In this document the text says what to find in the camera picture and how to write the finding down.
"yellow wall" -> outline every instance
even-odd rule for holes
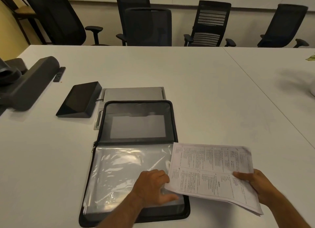
[[[22,21],[22,26],[26,31],[32,44],[39,45],[40,41],[33,28],[27,20]],[[3,60],[16,58],[28,47],[18,24],[16,23],[10,9],[0,1],[0,57]]]

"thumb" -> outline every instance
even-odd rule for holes
[[[253,181],[254,180],[254,174],[253,173],[239,173],[239,172],[233,172],[233,176],[241,179],[241,180],[247,180],[247,181]]]
[[[160,195],[159,204],[163,205],[164,203],[175,201],[178,199],[179,197],[175,194]]]

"black remote control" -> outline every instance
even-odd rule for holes
[[[59,82],[61,80],[61,76],[63,75],[64,72],[65,72],[65,67],[60,67],[55,78],[53,79],[53,82]]]

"forearm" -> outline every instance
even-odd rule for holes
[[[289,200],[281,193],[277,194],[269,208],[279,228],[311,228]]]
[[[142,199],[131,192],[97,228],[131,228],[142,208]]]

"person's left arm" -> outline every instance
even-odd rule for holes
[[[163,170],[142,172],[128,196],[97,228],[131,228],[144,207],[177,200],[175,194],[161,194],[161,187],[168,182]]]

